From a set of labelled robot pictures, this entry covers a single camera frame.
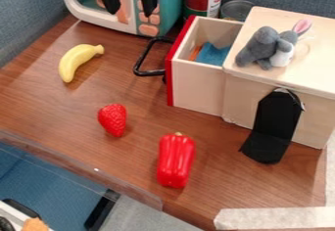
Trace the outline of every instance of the stuffed rabbit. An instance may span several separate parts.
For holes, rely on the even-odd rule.
[[[286,67],[293,58],[298,38],[310,28],[311,21],[301,20],[296,23],[292,30],[280,33],[276,52],[269,58],[271,65],[274,67]]]
[[[262,69],[271,69],[269,60],[275,54],[279,33],[269,26],[261,27],[256,31],[247,45],[236,56],[238,67],[244,67],[257,62]]]

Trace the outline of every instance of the toy strawberry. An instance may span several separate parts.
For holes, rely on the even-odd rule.
[[[99,110],[98,120],[107,132],[121,137],[125,129],[126,109],[121,104],[108,105]]]

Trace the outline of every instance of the toy pepper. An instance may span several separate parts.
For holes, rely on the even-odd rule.
[[[195,155],[194,141],[181,133],[161,138],[157,178],[163,186],[186,186]]]

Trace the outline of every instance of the toy banana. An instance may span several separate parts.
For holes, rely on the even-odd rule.
[[[71,48],[61,59],[59,73],[64,82],[71,82],[77,68],[91,60],[96,54],[104,54],[102,45],[80,44]]]

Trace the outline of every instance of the black cloth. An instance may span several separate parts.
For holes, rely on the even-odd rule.
[[[297,95],[285,91],[274,90],[259,102],[253,131],[240,149],[257,162],[280,162],[291,143],[303,108]]]

